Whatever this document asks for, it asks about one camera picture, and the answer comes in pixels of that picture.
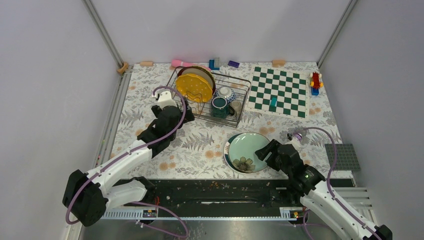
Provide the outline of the yellow dotted scalloped plate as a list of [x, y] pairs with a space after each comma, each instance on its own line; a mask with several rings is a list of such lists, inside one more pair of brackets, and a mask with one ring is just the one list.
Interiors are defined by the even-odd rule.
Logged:
[[197, 103], [206, 103], [213, 98], [213, 88], [203, 77], [187, 73], [177, 77], [176, 89], [186, 98]]

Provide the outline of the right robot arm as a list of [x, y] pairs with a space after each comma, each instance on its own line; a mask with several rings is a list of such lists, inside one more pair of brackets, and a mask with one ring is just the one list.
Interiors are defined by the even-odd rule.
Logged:
[[378, 226], [344, 200], [330, 182], [300, 157], [301, 143], [292, 138], [285, 144], [273, 139], [255, 151], [259, 160], [288, 176], [287, 201], [293, 206], [303, 205], [327, 224], [342, 240], [391, 240], [392, 231]]

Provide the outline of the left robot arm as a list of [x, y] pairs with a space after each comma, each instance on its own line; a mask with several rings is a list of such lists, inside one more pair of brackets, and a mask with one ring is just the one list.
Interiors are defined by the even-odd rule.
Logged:
[[194, 120], [186, 98], [182, 107], [152, 106], [155, 119], [137, 139], [118, 156], [87, 172], [77, 169], [67, 180], [62, 204], [67, 208], [66, 223], [81, 222], [89, 227], [112, 208], [139, 201], [148, 206], [155, 200], [155, 192], [140, 180], [133, 179], [117, 185], [123, 174], [152, 160], [175, 139], [183, 124]]

